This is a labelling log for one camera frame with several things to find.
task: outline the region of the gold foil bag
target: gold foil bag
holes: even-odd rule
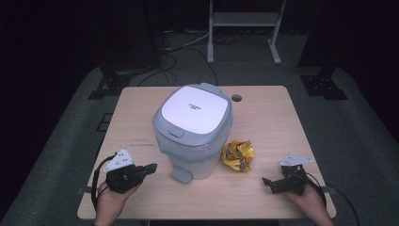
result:
[[[237,171],[250,171],[249,162],[254,156],[253,147],[248,141],[233,140],[223,146],[221,158],[229,167]]]

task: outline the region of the white bracket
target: white bracket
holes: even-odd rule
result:
[[[126,149],[121,149],[117,155],[111,160],[108,165],[104,168],[104,172],[109,172],[112,170],[117,170],[130,165],[133,165],[134,161],[132,156],[129,155]]]
[[[288,156],[283,159],[282,161],[279,162],[281,166],[285,167],[292,167],[292,166],[297,166],[305,163],[310,163],[312,162],[313,159],[309,157],[303,157],[303,156],[298,156],[292,153],[289,153]]]

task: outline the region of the white metal stand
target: white metal stand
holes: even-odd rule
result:
[[[274,26],[272,39],[267,42],[275,64],[279,65],[281,59],[276,48],[276,39],[286,2],[287,0],[281,1],[279,12],[214,12],[214,0],[210,0],[208,63],[214,62],[214,26]]]

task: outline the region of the table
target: table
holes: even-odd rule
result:
[[[276,65],[281,64],[276,48],[277,35],[287,0],[281,0],[278,12],[214,12],[214,0],[209,3],[208,63],[214,63],[214,26],[273,26],[272,39],[268,39],[270,52]]]
[[[250,140],[255,158],[249,172],[237,172],[221,161],[203,180],[184,185],[174,180],[168,157],[160,153],[152,131],[152,116],[176,88],[126,88],[122,91],[94,169],[109,155],[126,148],[137,165],[157,163],[155,174],[146,177],[126,203],[120,218],[135,219],[282,219],[304,218],[299,209],[281,195],[271,193],[262,177],[282,178],[279,161],[288,153],[314,157],[290,95],[285,87],[221,87],[232,102],[233,123],[228,141]],[[325,182],[314,161],[304,165],[319,183]],[[100,174],[99,183],[105,178]],[[92,175],[88,181],[91,186]],[[336,210],[327,193],[327,210]],[[95,218],[90,195],[85,194],[79,218]]]

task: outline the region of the hand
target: hand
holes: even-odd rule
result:
[[[140,187],[140,185],[131,188],[123,194],[110,190],[106,182],[100,184],[97,192],[97,213],[94,224],[96,226],[109,226],[120,215],[124,204],[129,197]]]
[[[312,186],[306,185],[301,196],[296,195],[292,191],[282,193],[282,195],[295,203],[302,210],[302,213],[311,219],[316,225],[334,225],[334,222],[323,204],[322,198]]]

